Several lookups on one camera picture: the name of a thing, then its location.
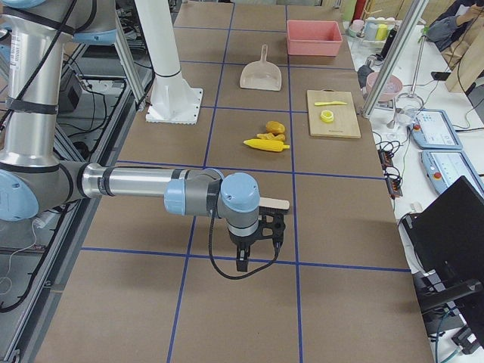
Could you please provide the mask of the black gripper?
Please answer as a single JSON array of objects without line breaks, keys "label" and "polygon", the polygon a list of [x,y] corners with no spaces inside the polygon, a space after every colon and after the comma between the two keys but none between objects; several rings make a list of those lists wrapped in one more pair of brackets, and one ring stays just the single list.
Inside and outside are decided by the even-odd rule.
[{"label": "black gripper", "polygon": [[258,229],[228,229],[231,242],[237,247],[236,269],[247,271],[249,265],[250,248],[260,239],[262,232]]}]

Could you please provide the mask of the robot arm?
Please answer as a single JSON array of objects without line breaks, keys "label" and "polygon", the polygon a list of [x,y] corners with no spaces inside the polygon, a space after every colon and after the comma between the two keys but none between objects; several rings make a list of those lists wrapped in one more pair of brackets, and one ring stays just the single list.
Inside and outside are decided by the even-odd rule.
[{"label": "robot arm", "polygon": [[245,173],[103,167],[61,162],[54,153],[64,46],[112,45],[117,39],[112,1],[6,1],[11,22],[9,91],[1,125],[1,218],[29,219],[82,198],[163,197],[170,213],[225,219],[237,247],[237,277],[251,245],[262,238],[256,180]]}]

